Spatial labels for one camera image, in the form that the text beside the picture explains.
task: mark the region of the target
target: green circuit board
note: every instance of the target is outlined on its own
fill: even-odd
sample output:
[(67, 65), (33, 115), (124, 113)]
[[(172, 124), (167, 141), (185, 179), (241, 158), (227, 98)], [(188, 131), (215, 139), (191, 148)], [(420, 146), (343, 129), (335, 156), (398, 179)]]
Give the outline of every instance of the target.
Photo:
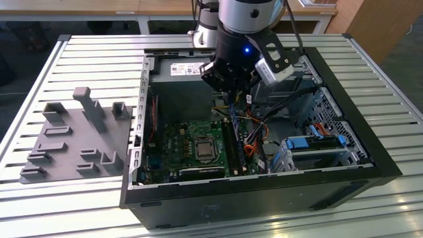
[[(209, 163), (196, 160), (196, 141), (209, 138), (213, 141), (215, 158)], [(227, 170), (227, 157), (219, 121), (200, 121), (181, 125), (168, 125), (163, 137), (164, 165), (169, 168), (220, 166)]]
[[(240, 128), (243, 138), (247, 136), (244, 121), (240, 122)], [(196, 121), (164, 125), (161, 152), (149, 155), (147, 167), (151, 169), (153, 183), (169, 182), (172, 172), (187, 168), (224, 167), (225, 177), (229, 177), (221, 122)]]

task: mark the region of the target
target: white table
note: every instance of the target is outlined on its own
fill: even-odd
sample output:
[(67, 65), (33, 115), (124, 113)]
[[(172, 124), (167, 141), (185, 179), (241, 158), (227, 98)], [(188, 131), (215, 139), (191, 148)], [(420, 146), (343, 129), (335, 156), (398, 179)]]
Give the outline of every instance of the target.
[[(47, 101), (65, 108), (77, 86), (101, 105), (136, 107), (143, 49), (187, 48), (180, 35), (72, 36), (56, 43), (40, 76), (0, 144), (0, 237), (379, 237), (418, 236), (423, 230), (423, 116), (353, 40), (303, 35), (317, 47), (403, 176), (335, 209), (148, 231), (119, 209), (121, 177), (20, 184), (19, 173), (44, 122)], [(295, 47), (293, 35), (280, 35)]]

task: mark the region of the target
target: motherboard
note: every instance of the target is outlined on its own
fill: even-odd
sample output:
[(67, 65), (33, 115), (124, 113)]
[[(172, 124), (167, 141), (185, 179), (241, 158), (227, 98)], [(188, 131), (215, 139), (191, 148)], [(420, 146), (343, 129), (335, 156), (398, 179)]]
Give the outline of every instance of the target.
[[(239, 138), (247, 136), (244, 121), (240, 121)], [(236, 156), (228, 156), (231, 144), (231, 121), (193, 121), (165, 124), (161, 148), (148, 154), (147, 183), (224, 178), (237, 175)]]

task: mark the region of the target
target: red wire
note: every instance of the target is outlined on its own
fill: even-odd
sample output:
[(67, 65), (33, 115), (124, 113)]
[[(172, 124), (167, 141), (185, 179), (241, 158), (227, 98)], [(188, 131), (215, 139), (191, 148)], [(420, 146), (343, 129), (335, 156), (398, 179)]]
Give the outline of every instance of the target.
[(155, 104), (155, 101), (153, 101), (153, 99), (152, 99), (152, 109), (151, 109), (151, 111), (152, 111), (152, 132), (151, 132), (151, 135), (149, 135), (149, 138), (148, 138), (148, 143), (151, 142), (151, 140), (152, 140), (152, 136), (153, 136), (153, 128), (155, 128), (155, 125), (156, 125), (156, 122), (155, 122), (155, 117), (153, 117), (153, 111), (155, 111), (155, 107), (156, 107), (156, 104)]

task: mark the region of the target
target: white label sticker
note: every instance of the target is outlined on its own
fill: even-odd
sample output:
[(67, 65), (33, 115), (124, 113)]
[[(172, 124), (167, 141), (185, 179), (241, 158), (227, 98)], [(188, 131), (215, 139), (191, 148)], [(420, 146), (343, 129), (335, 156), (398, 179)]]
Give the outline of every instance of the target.
[(252, 102), (251, 102), (251, 99), (252, 99), (251, 95), (249, 95), (249, 94), (247, 94), (247, 103), (248, 103), (248, 104), (251, 104), (251, 103), (252, 103)]
[(117, 11), (116, 14), (135, 14), (135, 11)]
[(257, 164), (259, 164), (260, 168), (264, 169), (264, 162), (263, 162), (263, 160), (259, 160)]
[(199, 63), (173, 63), (171, 65), (171, 76), (180, 75), (200, 75), (200, 66), (203, 62)]

